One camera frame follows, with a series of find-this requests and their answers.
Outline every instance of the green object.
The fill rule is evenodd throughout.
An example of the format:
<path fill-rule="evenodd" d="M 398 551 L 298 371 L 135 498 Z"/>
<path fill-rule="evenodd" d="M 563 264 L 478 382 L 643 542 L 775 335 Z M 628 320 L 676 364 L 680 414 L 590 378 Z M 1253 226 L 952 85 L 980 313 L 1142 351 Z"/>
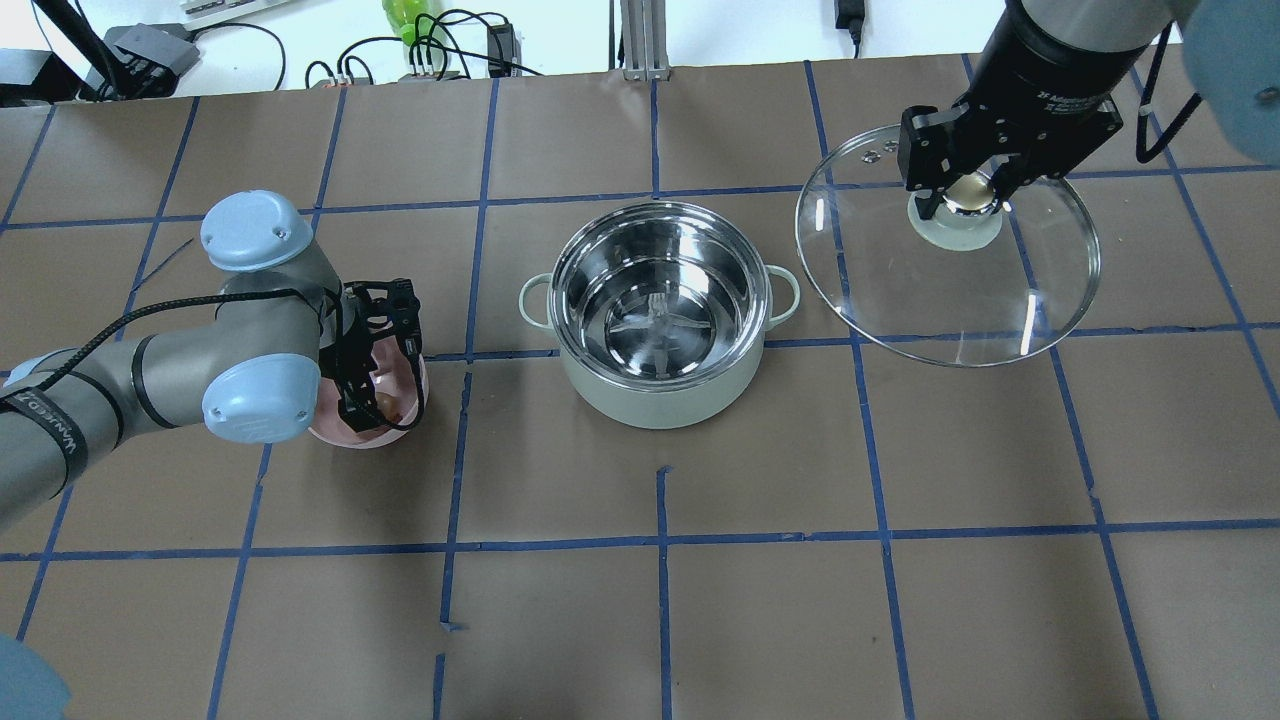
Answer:
<path fill-rule="evenodd" d="M 383 10 L 387 12 L 387 22 L 392 23 L 392 31 L 401 36 L 404 45 L 412 45 L 417 31 L 413 28 L 413 19 L 426 13 L 431 17 L 440 14 L 436 0 L 383 0 Z M 426 32 L 431 22 L 422 20 L 421 32 Z"/>

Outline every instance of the cooking pot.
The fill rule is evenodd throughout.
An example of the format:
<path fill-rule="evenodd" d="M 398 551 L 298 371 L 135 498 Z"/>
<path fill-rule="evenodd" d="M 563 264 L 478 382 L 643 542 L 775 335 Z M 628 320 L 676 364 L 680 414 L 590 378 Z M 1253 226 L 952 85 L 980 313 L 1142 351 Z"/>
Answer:
<path fill-rule="evenodd" d="M 791 286 L 772 315 L 769 275 Z M 548 284 L 543 323 L 526 309 Z M 791 318 L 800 283 L 765 265 L 728 220 L 696 205 L 640 202 L 588 223 L 520 291 L 520 314 L 556 337 L 579 395 L 609 418 L 666 429 L 705 420 L 755 375 L 764 333 Z"/>

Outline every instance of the brown table surface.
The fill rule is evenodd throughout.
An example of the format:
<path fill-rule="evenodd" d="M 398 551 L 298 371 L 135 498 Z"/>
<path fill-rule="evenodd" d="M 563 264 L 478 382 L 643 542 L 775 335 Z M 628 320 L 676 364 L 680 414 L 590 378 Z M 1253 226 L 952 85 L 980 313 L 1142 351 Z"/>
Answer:
<path fill-rule="evenodd" d="M 1149 165 L 1130 123 L 1073 176 L 1103 290 L 1011 366 L 852 342 L 805 287 L 733 406 L 645 432 L 581 401 L 516 313 L 573 231 L 649 196 L 799 274 L 824 149 L 965 73 L 0 111 L 0 368 L 216 288 L 183 242 L 253 187 L 307 213 L 344 278 L 412 278 L 431 356 L 422 425 L 381 450 L 131 441 L 0 537 L 0 632 L 61 673 L 74 717 L 1274 717 L 1280 170 L 1206 110 Z"/>

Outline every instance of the transparent glass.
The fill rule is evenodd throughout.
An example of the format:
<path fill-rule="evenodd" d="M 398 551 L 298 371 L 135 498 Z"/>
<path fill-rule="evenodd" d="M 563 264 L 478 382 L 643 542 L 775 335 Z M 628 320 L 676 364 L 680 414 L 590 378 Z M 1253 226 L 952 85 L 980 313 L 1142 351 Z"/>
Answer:
<path fill-rule="evenodd" d="M 1102 270 L 1075 190 L 1052 179 L 1023 187 L 998 210 L 995 240 L 946 250 L 909 220 L 897 136 L 887 126 L 845 142 L 800 193 L 796 246 L 827 305 L 868 340 L 936 365 L 1002 365 L 1062 340 Z"/>

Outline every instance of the robotic arm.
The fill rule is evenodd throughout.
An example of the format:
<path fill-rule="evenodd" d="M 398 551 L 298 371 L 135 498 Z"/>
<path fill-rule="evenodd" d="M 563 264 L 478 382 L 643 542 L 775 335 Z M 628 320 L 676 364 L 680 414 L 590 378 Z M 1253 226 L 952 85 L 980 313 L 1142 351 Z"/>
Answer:
<path fill-rule="evenodd" d="M 310 225 L 266 191 L 215 205 L 200 240 L 227 272 L 219 296 L 152 307 L 218 304 L 212 324 L 102 345 L 125 316 L 84 348 L 10 375 L 0 391 L 0 532 L 141 433 L 204 421 L 238 442 L 293 438 L 312 421 L 321 377 L 337 384 L 353 430 L 411 427 L 383 416 L 370 378 L 374 342 L 394 337 L 421 392 L 410 281 L 343 286 Z M 150 309 L 131 315 L 141 314 Z"/>
<path fill-rule="evenodd" d="M 1007 0 L 969 90 L 946 110 L 902 113 L 899 169 L 920 218 L 933 219 L 943 200 L 993 211 L 1019 187 L 1074 169 L 1124 124 L 1110 92 L 1174 19 L 1188 74 L 1228 137 L 1280 163 L 1280 4 Z M 959 186 L 965 197 L 950 197 L 993 158 L 979 201 L 972 182 Z"/>

